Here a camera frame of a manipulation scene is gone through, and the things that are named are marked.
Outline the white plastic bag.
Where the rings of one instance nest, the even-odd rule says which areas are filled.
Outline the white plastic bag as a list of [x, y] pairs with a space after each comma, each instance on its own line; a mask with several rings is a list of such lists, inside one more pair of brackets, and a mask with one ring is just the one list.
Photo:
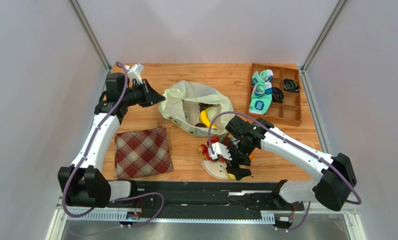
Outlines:
[[182, 80], [164, 91], [165, 100], [158, 110], [176, 126], [195, 137], [207, 137], [208, 128], [198, 127], [200, 104], [210, 105], [207, 113], [211, 121], [217, 114], [233, 111], [230, 99], [217, 89], [196, 82]]

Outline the red fake strawberry bunch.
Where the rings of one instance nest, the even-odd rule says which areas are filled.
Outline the red fake strawberry bunch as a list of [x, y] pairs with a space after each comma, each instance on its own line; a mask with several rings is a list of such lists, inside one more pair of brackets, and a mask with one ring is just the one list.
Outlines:
[[[211, 143], [212, 144], [217, 143], [217, 142], [222, 143], [225, 146], [229, 146], [229, 145], [234, 144], [236, 141], [235, 141], [234, 138], [229, 137], [229, 135], [227, 134], [227, 135], [224, 135], [224, 136], [213, 136], [211, 138]], [[211, 162], [221, 162], [221, 163], [225, 163], [226, 162], [226, 159], [224, 157], [222, 157], [222, 156], [219, 157], [218, 159], [212, 159], [210, 157], [208, 149], [209, 149], [209, 143], [208, 142], [206, 142], [205, 144], [201, 144], [198, 147], [198, 150], [201, 153], [201, 156], [200, 156], [201, 160], [211, 161]]]

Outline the dark fake plum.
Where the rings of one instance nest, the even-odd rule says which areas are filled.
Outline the dark fake plum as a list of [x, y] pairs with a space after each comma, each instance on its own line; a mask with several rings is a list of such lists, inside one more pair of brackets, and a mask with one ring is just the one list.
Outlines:
[[195, 126], [198, 127], [198, 128], [205, 128], [206, 127], [206, 125], [201, 123], [201, 122], [197, 123]]

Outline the yellow fake banana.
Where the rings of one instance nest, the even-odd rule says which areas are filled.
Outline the yellow fake banana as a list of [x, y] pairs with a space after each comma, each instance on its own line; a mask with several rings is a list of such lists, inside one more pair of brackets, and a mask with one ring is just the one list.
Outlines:
[[211, 121], [208, 118], [209, 108], [202, 110], [199, 114], [199, 120], [202, 124], [204, 124], [207, 128], [211, 127], [212, 129], [218, 129], [215, 125], [211, 124]]

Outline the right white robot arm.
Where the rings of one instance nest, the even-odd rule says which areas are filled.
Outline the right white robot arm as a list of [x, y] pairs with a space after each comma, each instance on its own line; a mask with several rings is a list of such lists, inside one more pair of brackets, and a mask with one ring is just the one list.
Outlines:
[[312, 177], [302, 181], [281, 180], [273, 192], [285, 202], [317, 201], [337, 212], [345, 203], [354, 203], [348, 197], [357, 194], [357, 178], [347, 155], [333, 156], [313, 149], [262, 118], [249, 123], [234, 116], [225, 129], [237, 140], [218, 151], [226, 160], [229, 177], [240, 181], [251, 176], [250, 157], [255, 149], [261, 149], [283, 157]]

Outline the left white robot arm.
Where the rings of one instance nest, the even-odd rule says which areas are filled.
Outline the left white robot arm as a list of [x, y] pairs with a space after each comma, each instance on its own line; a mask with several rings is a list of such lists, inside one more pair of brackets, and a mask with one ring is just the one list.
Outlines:
[[139, 105], [145, 108], [165, 100], [146, 79], [129, 77], [121, 72], [108, 74], [105, 88], [95, 106], [93, 123], [79, 154], [70, 166], [61, 167], [57, 174], [66, 206], [105, 208], [112, 201], [130, 196], [130, 181], [106, 180], [101, 173], [107, 149], [128, 107]]

